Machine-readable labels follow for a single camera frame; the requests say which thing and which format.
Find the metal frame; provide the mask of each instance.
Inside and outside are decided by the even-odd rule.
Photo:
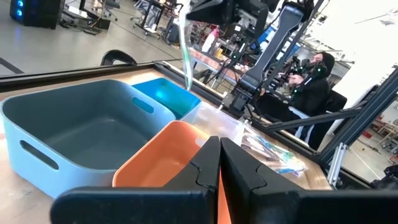
[[[8,75],[0,78],[0,93],[63,82],[72,82],[86,78],[102,77],[123,72],[132,72],[135,70],[148,69],[152,67],[153,64],[145,64],[136,67],[131,65],[110,65],[62,72]]]
[[[395,100],[398,91],[398,68],[377,89],[376,94],[368,101],[362,111],[347,122],[337,135],[329,142],[320,155],[320,162],[328,166],[334,149],[342,142],[351,144],[362,132]]]
[[[163,4],[161,4],[161,3],[157,2],[157,1],[155,1],[155,0],[149,0],[148,10],[145,11],[144,19],[142,20],[141,23],[136,22],[135,25],[138,26],[139,28],[141,28],[143,31],[145,31],[145,35],[148,35],[149,33],[151,33],[151,34],[157,35],[158,38],[160,38],[160,34],[158,34],[157,32],[152,33],[151,31],[149,31],[149,30],[147,30],[147,29],[145,28],[145,23],[146,23],[146,21],[147,21],[148,14],[149,14],[149,11],[151,10],[151,7],[152,7],[152,6],[154,6],[154,7],[158,8],[158,9],[160,9],[159,15],[157,16],[156,21],[155,21],[155,24],[156,24],[156,29],[155,29],[155,31],[157,30],[157,27],[158,27],[158,25],[159,25],[160,18],[162,17],[162,14],[163,14],[164,7],[165,7],[165,6],[164,6]]]
[[[331,161],[329,173],[328,173],[328,181],[329,184],[336,187],[338,174],[340,173],[341,164],[343,162],[344,154],[347,150],[347,145],[344,143],[340,143],[340,145],[335,150],[335,155],[333,156],[333,160]]]
[[[312,116],[312,117],[305,118],[305,119],[297,119],[297,120],[287,121],[287,122],[277,122],[277,123],[268,125],[267,130],[268,131],[280,131],[280,130],[286,130],[286,129],[290,129],[290,128],[297,128],[297,127],[301,127],[301,126],[309,126],[309,125],[313,125],[313,124],[324,123],[324,122],[328,122],[328,121],[335,121],[338,119],[351,118],[351,117],[359,114],[361,112],[361,109],[362,108],[341,110],[339,112],[321,114],[318,116]]]

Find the light blue plastic bin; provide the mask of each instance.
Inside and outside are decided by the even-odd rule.
[[[133,87],[166,106],[177,119],[184,117],[200,103],[197,96],[166,78],[138,83]]]
[[[11,167],[55,198],[113,175],[174,114],[115,80],[67,86],[3,101]]]

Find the plastic bag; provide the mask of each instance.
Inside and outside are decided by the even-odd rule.
[[[187,20],[187,14],[190,11],[189,6],[182,7],[180,11],[180,48],[182,52],[183,71],[185,75],[185,88],[191,90],[193,81],[193,70],[191,67],[190,54],[188,50],[189,37],[190,37],[190,22]]]
[[[266,141],[247,124],[245,125],[241,147],[279,174],[294,173],[300,175],[299,172],[307,169],[305,163],[298,159],[294,153]]]

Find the black chair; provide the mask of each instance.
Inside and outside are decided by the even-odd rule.
[[[326,112],[327,113],[334,113],[334,112],[339,112],[342,110],[347,103],[347,98],[345,98],[343,95],[330,90],[329,93],[329,98],[327,99],[326,102]],[[331,125],[335,121],[328,121],[324,123],[319,123],[314,125],[310,139],[308,141],[308,145],[314,149],[318,150],[320,144],[323,141],[323,138],[325,137],[326,133],[330,129]]]
[[[137,62],[130,55],[121,50],[110,50],[106,52],[102,58],[101,66],[113,65],[114,61],[121,61],[129,65],[137,65]]]

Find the robot workstation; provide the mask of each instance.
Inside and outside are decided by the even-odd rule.
[[[327,72],[319,61],[286,63],[322,2],[284,1],[274,37],[226,95],[196,79],[189,84],[186,73],[165,61],[138,64],[119,50],[106,53],[100,67],[0,81],[7,138],[0,146],[9,152],[0,159],[9,157],[11,165],[4,166],[5,178],[16,172],[40,189],[26,200],[40,202],[32,213],[49,216],[53,224],[397,223],[398,192],[372,189],[341,162],[346,148],[396,97],[398,70],[354,108],[286,122],[270,122],[256,108],[263,94],[289,104],[304,85]],[[270,26],[267,17],[278,3],[199,0],[186,19],[219,26],[251,21],[236,52],[240,58]],[[116,60],[125,64],[113,65]],[[271,66],[273,71],[265,72]],[[304,74],[304,84],[286,97],[272,81],[290,73]],[[185,85],[192,87],[187,91]],[[47,122],[21,119],[23,111],[44,114],[40,119]],[[311,131],[322,132],[317,124],[346,118],[348,125],[322,152],[310,148]],[[74,128],[77,123],[83,128]],[[140,129],[126,132],[134,125]],[[93,136],[93,147],[87,136]],[[119,151],[124,143],[137,150]],[[81,145],[90,149],[75,152]],[[390,169],[388,176],[397,173]],[[12,192],[22,180],[7,181],[15,184],[2,190]]]

